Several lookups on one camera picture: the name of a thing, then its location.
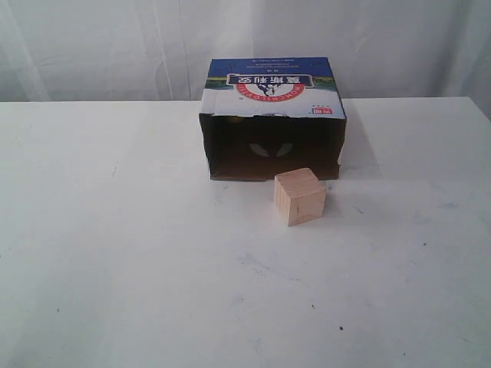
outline table surface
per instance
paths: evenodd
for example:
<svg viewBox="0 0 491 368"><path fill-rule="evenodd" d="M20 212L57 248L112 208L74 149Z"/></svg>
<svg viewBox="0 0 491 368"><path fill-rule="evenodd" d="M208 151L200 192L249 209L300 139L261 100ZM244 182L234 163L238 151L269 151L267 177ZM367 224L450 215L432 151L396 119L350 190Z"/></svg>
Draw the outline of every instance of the table surface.
<svg viewBox="0 0 491 368"><path fill-rule="evenodd" d="M273 182L209 180L198 102L0 103L0 366L490 367L491 123L344 104L288 228Z"/></svg>

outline white curtain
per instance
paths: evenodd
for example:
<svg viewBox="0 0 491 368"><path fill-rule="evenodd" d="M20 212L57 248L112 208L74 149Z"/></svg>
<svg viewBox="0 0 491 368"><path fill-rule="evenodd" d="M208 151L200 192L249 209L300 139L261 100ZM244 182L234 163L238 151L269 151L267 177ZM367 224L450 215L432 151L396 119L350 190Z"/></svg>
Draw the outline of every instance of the white curtain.
<svg viewBox="0 0 491 368"><path fill-rule="evenodd" d="M211 58L328 56L343 97L471 96L490 0L0 0L0 100L197 100Z"/></svg>

